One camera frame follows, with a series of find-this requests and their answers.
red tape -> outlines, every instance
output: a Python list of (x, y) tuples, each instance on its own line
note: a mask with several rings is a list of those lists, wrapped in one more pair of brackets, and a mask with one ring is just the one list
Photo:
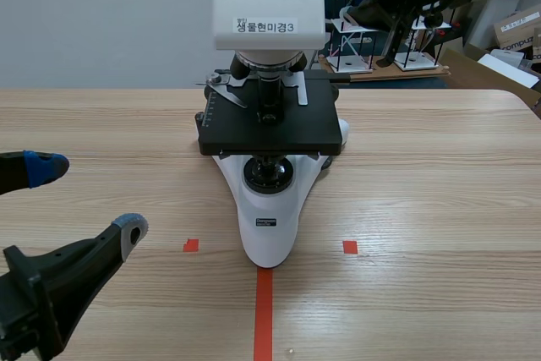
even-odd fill
[(344, 254), (358, 254), (356, 241), (342, 241), (344, 244)]
[(199, 240), (197, 238), (189, 238), (183, 247), (184, 253), (197, 253), (199, 251)]
[(272, 361), (272, 270), (257, 269), (254, 361)]

blue gripper tip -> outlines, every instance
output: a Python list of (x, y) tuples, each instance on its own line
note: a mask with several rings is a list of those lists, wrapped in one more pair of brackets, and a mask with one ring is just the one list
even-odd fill
[(24, 157), (28, 173), (28, 187), (31, 189), (56, 181), (69, 169), (68, 158), (60, 154), (25, 151)]

white shelf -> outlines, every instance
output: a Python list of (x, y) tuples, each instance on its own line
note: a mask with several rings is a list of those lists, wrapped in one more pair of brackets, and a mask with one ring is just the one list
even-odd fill
[(342, 20), (341, 19), (333, 19), (332, 24), (335, 26), (336, 30), (340, 34), (374, 33), (374, 32), (377, 32), (377, 30), (367, 29), (366, 27), (363, 27), (362, 25), (350, 25), (349, 23), (346, 23), (345, 21), (344, 21), (344, 30), (342, 30)]
[[(333, 19), (332, 24), (335, 26), (336, 30), (340, 34), (352, 34), (352, 33), (373, 33), (377, 30), (374, 29), (367, 29), (366, 27), (363, 27), (362, 25), (350, 25), (347, 22), (344, 22), (344, 30), (342, 30), (342, 20), (341, 19)], [(450, 25), (447, 23), (443, 23), (438, 29), (450, 29)], [(421, 17), (419, 20), (415, 20), (412, 26), (412, 30), (427, 30), (426, 25), (424, 25), (424, 18)]]
[(436, 69), (440, 65), (434, 65), (434, 61), (426, 58), (423, 53), (418, 51), (410, 52), (409, 59), (407, 61), (406, 67), (404, 68), (404, 61), (406, 61), (406, 52), (399, 52), (395, 57), (395, 64), (402, 71), (420, 71), (424, 69)]
[(372, 72), (372, 69), (369, 68), (369, 63), (358, 55), (340, 57), (339, 71), (336, 71), (338, 57), (327, 57), (327, 61), (334, 72), (340, 72), (341, 74), (369, 74)]

cardboard box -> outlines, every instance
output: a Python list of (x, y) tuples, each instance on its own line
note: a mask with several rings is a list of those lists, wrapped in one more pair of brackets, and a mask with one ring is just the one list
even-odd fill
[(541, 27), (533, 29), (533, 63), (541, 63)]
[(487, 53), (485, 50), (467, 44), (464, 52), (466, 55), (447, 50), (440, 58), (440, 62), (449, 66), (451, 71), (451, 76), (445, 79), (451, 88), (507, 90), (520, 97), (531, 108), (541, 99), (541, 82), (533, 89), (527, 88), (478, 63), (477, 60)]
[(496, 23), (496, 40), (502, 50), (522, 50), (533, 44), (536, 26), (541, 26), (541, 4)]

white paper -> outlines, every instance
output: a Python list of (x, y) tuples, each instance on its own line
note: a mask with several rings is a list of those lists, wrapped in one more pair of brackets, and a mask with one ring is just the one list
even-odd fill
[(527, 88), (531, 88), (539, 82), (539, 78), (537, 76), (521, 71), (518, 68), (514, 68), (508, 63), (504, 63), (498, 58), (494, 58), (488, 54), (479, 59), (478, 62), (485, 67), (496, 71), (498, 74), (502, 74), (509, 79), (513, 79), (515, 82), (518, 82)]

